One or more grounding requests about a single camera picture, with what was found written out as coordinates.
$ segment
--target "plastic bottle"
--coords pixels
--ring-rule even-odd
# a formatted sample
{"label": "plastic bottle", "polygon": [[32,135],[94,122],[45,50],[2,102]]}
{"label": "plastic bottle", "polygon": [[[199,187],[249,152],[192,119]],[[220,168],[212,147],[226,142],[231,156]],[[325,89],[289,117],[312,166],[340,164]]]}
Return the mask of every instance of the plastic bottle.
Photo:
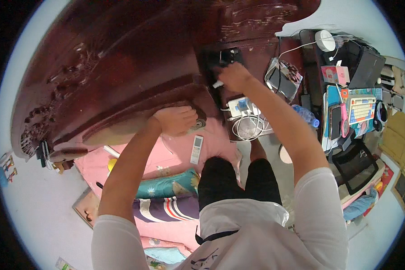
{"label": "plastic bottle", "polygon": [[320,125],[319,120],[316,119],[313,113],[308,109],[299,105],[292,105],[291,107],[312,127],[318,127]]}

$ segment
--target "cardboard box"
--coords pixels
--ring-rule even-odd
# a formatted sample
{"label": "cardboard box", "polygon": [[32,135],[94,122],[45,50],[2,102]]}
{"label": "cardboard box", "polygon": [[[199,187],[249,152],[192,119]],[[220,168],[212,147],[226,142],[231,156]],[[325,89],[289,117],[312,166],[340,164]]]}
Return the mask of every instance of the cardboard box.
{"label": "cardboard box", "polygon": [[326,83],[337,83],[341,85],[346,85],[349,83],[349,73],[347,67],[339,66],[322,66],[321,71],[323,72],[324,82]]}

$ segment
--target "mechanical keyboard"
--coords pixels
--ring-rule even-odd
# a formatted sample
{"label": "mechanical keyboard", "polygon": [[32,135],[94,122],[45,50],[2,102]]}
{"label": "mechanical keyboard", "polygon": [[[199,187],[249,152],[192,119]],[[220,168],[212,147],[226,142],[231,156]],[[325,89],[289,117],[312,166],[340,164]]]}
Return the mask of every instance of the mechanical keyboard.
{"label": "mechanical keyboard", "polygon": [[370,94],[357,95],[351,98],[349,105],[349,124],[360,123],[374,118],[377,99]]}

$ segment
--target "purple striped blanket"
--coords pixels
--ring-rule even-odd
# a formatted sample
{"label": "purple striped blanket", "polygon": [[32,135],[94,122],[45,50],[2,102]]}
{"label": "purple striped blanket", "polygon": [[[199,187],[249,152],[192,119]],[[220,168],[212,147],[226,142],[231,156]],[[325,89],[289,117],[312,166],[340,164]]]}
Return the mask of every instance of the purple striped blanket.
{"label": "purple striped blanket", "polygon": [[135,199],[132,207],[133,215],[145,222],[187,221],[200,218],[196,194]]}

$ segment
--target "black shorts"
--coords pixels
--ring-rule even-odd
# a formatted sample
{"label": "black shorts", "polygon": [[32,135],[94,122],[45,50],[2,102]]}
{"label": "black shorts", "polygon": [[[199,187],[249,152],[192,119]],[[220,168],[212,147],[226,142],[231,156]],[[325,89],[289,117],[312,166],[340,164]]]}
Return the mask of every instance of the black shorts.
{"label": "black shorts", "polygon": [[207,159],[198,184],[200,211],[225,199],[254,199],[282,205],[278,183],[267,159],[257,159],[248,168],[246,189],[237,185],[232,164],[220,157]]}

